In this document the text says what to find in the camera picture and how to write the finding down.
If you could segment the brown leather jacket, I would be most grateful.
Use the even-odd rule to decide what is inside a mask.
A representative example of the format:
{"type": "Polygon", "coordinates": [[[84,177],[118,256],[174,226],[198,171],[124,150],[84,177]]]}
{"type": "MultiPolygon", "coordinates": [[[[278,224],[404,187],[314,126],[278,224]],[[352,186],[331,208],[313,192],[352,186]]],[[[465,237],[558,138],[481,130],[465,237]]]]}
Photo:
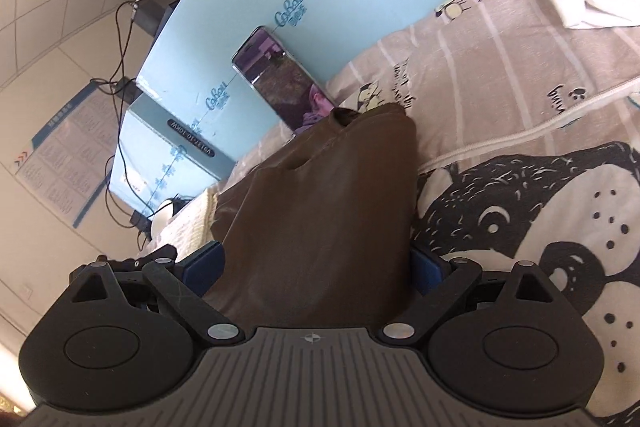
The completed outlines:
{"type": "Polygon", "coordinates": [[[376,329],[412,296],[416,125],[338,108],[218,197],[224,272],[206,303],[241,329],[376,329]]]}

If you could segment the cream waffle blanket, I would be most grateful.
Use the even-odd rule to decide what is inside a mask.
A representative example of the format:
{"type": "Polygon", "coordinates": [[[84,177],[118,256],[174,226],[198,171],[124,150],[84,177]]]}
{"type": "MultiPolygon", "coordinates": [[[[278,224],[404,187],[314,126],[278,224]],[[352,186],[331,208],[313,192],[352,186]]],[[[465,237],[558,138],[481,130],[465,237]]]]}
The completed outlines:
{"type": "Polygon", "coordinates": [[[216,187],[209,187],[169,219],[146,251],[152,253],[157,248],[170,245],[177,251],[177,260],[181,261],[211,242],[214,239],[212,225],[217,202],[216,187]]]}

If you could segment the left light blue box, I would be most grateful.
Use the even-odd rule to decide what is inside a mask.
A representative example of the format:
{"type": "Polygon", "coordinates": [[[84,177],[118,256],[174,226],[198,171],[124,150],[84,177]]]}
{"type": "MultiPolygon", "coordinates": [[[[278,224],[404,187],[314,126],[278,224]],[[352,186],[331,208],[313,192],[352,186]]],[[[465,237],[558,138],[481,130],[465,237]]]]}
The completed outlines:
{"type": "Polygon", "coordinates": [[[220,181],[201,152],[182,138],[171,140],[135,113],[124,117],[111,170],[110,190],[149,217],[165,200],[194,198],[220,181]]]}

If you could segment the black power adapter left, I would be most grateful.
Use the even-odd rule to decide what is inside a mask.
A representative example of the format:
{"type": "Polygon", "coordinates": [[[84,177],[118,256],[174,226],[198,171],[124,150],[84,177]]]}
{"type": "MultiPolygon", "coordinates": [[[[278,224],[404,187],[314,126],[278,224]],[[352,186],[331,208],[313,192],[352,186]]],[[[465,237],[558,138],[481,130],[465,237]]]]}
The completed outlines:
{"type": "Polygon", "coordinates": [[[125,104],[131,105],[142,95],[142,90],[137,86],[134,78],[122,76],[115,84],[114,95],[120,98],[125,104]]]}

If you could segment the black power adapter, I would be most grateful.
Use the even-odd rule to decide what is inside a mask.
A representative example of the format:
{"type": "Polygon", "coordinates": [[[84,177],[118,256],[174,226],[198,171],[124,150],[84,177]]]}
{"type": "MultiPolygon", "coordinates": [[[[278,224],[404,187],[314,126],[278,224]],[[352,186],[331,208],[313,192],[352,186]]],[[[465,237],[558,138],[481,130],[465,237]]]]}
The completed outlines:
{"type": "Polygon", "coordinates": [[[180,0],[136,0],[134,23],[156,39],[179,2],[180,0]]]}
{"type": "Polygon", "coordinates": [[[131,105],[142,95],[142,90],[137,86],[134,78],[122,76],[115,84],[114,95],[120,98],[125,104],[131,105]]]}

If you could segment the cartoon printed bed sheet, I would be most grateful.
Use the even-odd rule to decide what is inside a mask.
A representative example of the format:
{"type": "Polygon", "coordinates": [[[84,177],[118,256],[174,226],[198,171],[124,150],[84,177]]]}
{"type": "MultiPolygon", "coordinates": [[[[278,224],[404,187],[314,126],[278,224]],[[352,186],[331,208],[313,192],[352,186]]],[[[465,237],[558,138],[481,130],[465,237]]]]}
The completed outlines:
{"type": "Polygon", "coordinates": [[[346,103],[408,95],[419,242],[469,257],[497,297],[531,261],[599,340],[587,411],[639,421],[639,33],[567,29],[549,0],[469,0],[385,37],[331,83],[346,103]]]}

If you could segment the smartphone leaning on box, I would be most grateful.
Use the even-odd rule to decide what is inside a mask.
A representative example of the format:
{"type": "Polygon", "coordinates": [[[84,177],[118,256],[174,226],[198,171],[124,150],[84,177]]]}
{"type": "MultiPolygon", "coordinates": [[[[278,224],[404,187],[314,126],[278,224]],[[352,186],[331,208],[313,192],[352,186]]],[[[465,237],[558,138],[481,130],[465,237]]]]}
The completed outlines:
{"type": "Polygon", "coordinates": [[[265,27],[257,27],[243,42],[232,65],[295,134],[333,112],[335,104],[319,83],[265,27]]]}

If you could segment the black power adapter right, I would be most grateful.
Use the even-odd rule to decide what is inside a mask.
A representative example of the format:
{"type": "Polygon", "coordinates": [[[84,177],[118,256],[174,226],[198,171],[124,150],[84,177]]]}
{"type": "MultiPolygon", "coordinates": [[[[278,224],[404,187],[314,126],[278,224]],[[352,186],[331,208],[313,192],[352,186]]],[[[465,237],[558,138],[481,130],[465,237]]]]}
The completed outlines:
{"type": "Polygon", "coordinates": [[[136,0],[134,23],[156,39],[179,2],[180,0],[136,0]]]}

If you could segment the large light blue box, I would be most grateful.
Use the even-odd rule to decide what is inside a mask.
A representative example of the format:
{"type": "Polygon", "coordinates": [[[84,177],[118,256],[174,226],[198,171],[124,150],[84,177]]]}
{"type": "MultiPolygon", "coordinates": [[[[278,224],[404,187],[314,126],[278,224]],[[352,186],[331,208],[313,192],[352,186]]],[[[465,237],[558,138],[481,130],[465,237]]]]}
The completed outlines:
{"type": "Polygon", "coordinates": [[[444,0],[180,0],[139,72],[146,101],[232,160],[276,127],[268,104],[232,67],[265,27],[315,80],[332,79],[391,32],[444,0]]]}

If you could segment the wall notice poster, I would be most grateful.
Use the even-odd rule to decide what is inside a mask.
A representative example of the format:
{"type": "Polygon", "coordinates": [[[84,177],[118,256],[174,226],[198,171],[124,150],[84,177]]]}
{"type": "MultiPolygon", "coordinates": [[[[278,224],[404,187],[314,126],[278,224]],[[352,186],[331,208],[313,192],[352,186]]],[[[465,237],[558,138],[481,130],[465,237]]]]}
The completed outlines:
{"type": "Polygon", "coordinates": [[[106,185],[115,152],[113,98],[89,83],[16,155],[12,173],[41,204],[76,229],[106,185]]]}

